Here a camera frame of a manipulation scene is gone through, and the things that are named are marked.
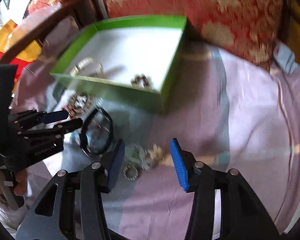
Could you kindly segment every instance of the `blue rubber pad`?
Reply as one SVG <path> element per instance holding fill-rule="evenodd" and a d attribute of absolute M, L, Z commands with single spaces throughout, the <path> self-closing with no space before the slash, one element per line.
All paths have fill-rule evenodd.
<path fill-rule="evenodd" d="M 184 191 L 187 191 L 189 188 L 188 183 L 188 171 L 186 170 L 185 164 L 180 155 L 180 147 L 177 146 L 174 140 L 170 142 L 170 152 L 178 176 L 179 184 Z"/>

